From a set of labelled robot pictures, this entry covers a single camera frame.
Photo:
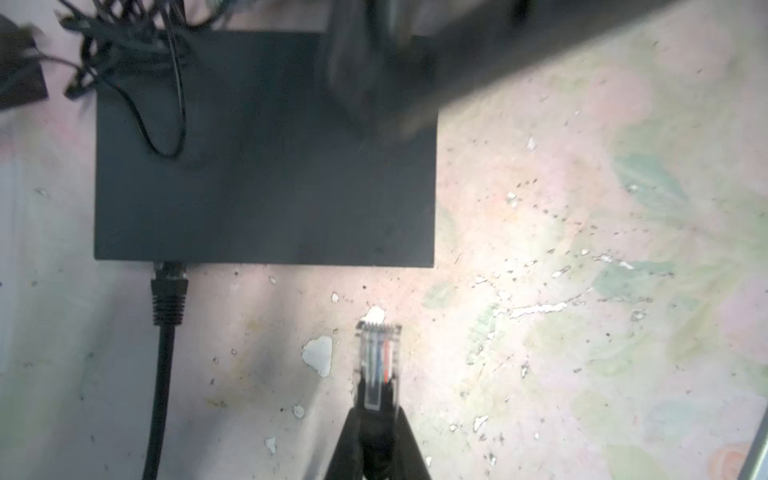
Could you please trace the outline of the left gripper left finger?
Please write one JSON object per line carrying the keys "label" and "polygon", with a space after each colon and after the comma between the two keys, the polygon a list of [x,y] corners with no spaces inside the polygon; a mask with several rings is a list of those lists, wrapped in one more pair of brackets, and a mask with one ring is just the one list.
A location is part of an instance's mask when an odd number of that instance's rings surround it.
{"label": "left gripper left finger", "polygon": [[349,410],[327,468],[325,480],[362,480],[363,453],[360,446],[360,418]]}

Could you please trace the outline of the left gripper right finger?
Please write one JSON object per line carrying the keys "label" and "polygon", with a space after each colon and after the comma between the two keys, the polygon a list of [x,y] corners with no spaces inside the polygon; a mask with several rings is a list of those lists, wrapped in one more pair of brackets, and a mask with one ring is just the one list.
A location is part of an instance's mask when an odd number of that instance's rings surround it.
{"label": "left gripper right finger", "polygon": [[392,478],[395,480],[430,480],[431,476],[426,462],[402,407],[398,408],[394,432],[395,450]]}

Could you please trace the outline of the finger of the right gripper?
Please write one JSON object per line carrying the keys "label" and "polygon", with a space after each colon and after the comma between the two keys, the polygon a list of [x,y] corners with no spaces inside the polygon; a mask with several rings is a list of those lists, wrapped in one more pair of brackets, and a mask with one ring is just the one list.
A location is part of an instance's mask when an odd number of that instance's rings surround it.
{"label": "finger of the right gripper", "polygon": [[439,109],[506,75],[626,27],[667,1],[482,1],[417,37],[416,1],[336,1],[323,82],[352,121],[408,138]]}

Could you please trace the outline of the black power adapter with cord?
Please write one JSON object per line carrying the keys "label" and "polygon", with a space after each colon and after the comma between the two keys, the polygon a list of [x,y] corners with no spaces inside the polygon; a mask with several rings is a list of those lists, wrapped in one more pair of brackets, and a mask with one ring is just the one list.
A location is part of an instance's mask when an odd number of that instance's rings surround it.
{"label": "black power adapter with cord", "polygon": [[[59,25],[82,36],[77,63],[42,52],[35,27],[1,19],[1,108],[8,110],[47,97],[42,65],[55,63],[74,70],[64,89],[76,100],[107,87],[125,102],[149,151],[167,161],[181,156],[187,136],[187,112],[182,66],[190,52],[187,37],[212,29],[230,16],[232,1],[212,1],[210,15],[192,23],[182,1],[95,1],[87,14],[70,1]],[[169,152],[152,141],[140,110],[122,83],[130,76],[169,74],[177,102],[178,139]]]}

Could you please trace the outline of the black network switch box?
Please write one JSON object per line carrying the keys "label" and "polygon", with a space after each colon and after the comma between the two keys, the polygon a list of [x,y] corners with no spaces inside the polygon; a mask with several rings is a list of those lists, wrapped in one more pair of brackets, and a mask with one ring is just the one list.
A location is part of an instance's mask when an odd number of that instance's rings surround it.
{"label": "black network switch box", "polygon": [[[113,261],[430,267],[437,132],[361,137],[318,85],[320,37],[206,32],[171,75],[96,102],[94,256]],[[174,147],[178,113],[185,146]]]}

